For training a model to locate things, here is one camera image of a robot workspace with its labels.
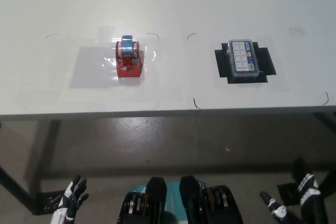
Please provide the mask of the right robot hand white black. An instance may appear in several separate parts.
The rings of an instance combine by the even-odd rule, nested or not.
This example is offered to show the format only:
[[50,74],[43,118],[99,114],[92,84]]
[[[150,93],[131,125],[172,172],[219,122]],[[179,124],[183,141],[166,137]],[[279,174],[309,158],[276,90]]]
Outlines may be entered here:
[[292,177],[297,185],[301,218],[289,212],[285,205],[278,203],[267,192],[261,191],[260,196],[272,216],[278,223],[328,223],[322,192],[310,166],[303,158],[294,161]]

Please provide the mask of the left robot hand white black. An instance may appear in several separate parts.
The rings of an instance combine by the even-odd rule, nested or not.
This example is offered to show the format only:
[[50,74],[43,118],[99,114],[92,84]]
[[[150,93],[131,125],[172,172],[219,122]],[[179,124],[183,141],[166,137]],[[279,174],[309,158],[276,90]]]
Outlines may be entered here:
[[86,192],[87,180],[77,175],[65,190],[57,209],[54,211],[50,224],[74,224],[77,211],[88,199]]

